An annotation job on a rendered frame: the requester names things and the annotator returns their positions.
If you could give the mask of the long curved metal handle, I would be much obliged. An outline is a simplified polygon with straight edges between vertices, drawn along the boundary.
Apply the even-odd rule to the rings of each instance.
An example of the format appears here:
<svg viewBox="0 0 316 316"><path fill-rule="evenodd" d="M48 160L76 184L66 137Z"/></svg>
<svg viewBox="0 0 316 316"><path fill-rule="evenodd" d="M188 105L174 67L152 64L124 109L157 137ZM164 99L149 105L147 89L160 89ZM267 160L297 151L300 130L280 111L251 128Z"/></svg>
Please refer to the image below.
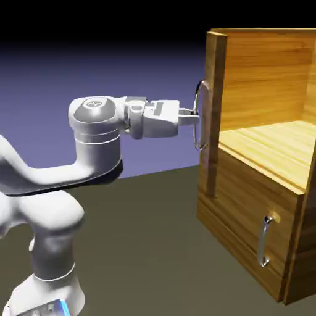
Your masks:
<svg viewBox="0 0 316 316"><path fill-rule="evenodd" d="M196 123L194 123L193 127L194 147L197 151L202 151L206 147L206 142L203 140L203 135L201 135L200 139L198 139L198 124L200 124L201 128L203 126L203 113L200 114L198 111L199 94L203 89L206 90L208 97L212 96L213 93L212 87L208 84L206 80L199 81L196 86L192 109L193 115L198 116L199 119Z"/></svg>

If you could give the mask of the light wood cabinet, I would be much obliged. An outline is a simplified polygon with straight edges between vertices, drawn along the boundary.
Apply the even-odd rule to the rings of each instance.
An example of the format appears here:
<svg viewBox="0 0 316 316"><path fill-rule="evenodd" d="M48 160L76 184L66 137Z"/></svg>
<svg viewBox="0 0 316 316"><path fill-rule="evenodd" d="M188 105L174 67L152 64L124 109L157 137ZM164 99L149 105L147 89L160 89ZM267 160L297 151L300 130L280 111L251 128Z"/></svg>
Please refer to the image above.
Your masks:
<svg viewBox="0 0 316 316"><path fill-rule="evenodd" d="M304 193L280 301L291 304L316 294L316 28L210 31L227 35L218 149Z"/></svg>

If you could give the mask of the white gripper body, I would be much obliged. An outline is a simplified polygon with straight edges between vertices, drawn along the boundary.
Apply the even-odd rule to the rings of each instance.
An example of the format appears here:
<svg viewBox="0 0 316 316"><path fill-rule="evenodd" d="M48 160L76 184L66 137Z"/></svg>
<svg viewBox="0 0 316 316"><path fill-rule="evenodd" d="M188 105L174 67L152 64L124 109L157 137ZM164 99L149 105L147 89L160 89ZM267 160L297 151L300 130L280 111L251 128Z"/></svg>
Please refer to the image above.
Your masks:
<svg viewBox="0 0 316 316"><path fill-rule="evenodd" d="M145 138L176 136L179 110L178 100L156 100L146 103L143 112L143 136Z"/></svg>

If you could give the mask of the wide wood cabinet door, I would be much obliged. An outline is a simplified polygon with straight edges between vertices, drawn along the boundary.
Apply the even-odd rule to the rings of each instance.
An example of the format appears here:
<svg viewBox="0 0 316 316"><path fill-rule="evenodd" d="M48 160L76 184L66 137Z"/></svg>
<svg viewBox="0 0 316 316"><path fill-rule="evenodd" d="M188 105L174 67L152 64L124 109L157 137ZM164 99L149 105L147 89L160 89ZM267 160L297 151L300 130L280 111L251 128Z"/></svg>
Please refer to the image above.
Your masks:
<svg viewBox="0 0 316 316"><path fill-rule="evenodd" d="M218 150L216 197L200 189L197 216L211 233L278 302L285 297L297 219L304 193L289 189L233 155ZM262 222L270 224L265 240L266 267L257 261Z"/></svg>

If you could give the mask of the tall wood cabinet door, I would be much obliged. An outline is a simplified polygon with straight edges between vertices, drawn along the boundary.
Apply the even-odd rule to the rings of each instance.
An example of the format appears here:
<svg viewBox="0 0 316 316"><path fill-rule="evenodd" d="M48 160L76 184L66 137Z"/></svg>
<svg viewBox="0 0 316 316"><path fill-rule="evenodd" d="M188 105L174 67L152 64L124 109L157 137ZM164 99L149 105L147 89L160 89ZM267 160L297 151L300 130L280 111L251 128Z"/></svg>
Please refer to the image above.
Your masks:
<svg viewBox="0 0 316 316"><path fill-rule="evenodd" d="M212 96L202 90L202 135L206 147L200 153L199 189L208 197L216 197L218 142L222 113L223 83L227 35L210 31L206 38L204 79L212 87Z"/></svg>

